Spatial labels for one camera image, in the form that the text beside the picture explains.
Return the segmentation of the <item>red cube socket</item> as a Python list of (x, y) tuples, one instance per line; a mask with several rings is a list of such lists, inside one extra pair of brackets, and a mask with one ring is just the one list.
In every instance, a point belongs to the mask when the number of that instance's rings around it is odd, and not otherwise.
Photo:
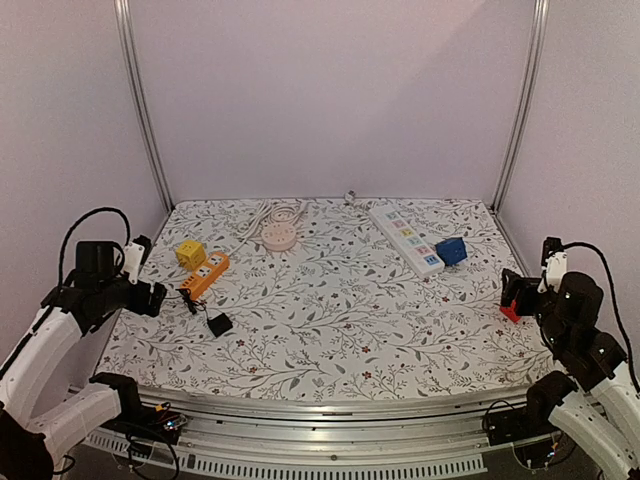
[(516, 300), (512, 300), (509, 305), (501, 305), (499, 311), (514, 324), (518, 324), (521, 320)]

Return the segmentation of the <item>yellow cube socket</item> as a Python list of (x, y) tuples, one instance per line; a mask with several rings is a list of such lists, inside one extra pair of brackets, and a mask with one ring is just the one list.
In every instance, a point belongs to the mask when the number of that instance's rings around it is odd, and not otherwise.
[(206, 259), (206, 252), (200, 242), (185, 240), (175, 251), (179, 265), (188, 271), (197, 269)]

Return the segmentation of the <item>blue cube socket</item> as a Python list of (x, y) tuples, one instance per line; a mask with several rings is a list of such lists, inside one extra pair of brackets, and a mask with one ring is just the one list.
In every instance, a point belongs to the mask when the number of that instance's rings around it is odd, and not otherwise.
[(435, 250), (446, 266), (454, 266), (467, 258), (466, 244), (462, 237), (448, 238), (438, 242)]

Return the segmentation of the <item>white power strip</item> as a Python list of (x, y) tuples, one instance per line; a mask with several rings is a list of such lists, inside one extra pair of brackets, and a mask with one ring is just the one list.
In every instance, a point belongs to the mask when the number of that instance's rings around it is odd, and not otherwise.
[(444, 270), (436, 251), (393, 206), (374, 207), (368, 215), (418, 277), (426, 279)]

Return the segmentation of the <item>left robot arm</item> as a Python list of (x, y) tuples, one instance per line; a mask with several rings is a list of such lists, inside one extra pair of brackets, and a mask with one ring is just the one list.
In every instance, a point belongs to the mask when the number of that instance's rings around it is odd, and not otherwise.
[(100, 373), (68, 400), (42, 415), (36, 401), (66, 354), (121, 310), (155, 317), (166, 297), (164, 285), (139, 280), (152, 248), (140, 235), (124, 244), (80, 241), (75, 266), (60, 270), (56, 286), (40, 304), (26, 334), (1, 366), (1, 476), (51, 479), (71, 448), (113, 422), (128, 437), (173, 446), (157, 412), (142, 404), (136, 381)]

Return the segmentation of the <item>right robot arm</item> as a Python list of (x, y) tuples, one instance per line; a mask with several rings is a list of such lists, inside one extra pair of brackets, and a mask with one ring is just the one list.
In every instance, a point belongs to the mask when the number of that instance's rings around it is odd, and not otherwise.
[(501, 312), (513, 322), (532, 317), (560, 367), (533, 383), (522, 407), (491, 404), (482, 429), (492, 446), (558, 430), (606, 479), (639, 476), (639, 380), (629, 340), (597, 328), (605, 291), (568, 268), (573, 243), (543, 242), (540, 277), (502, 272)]

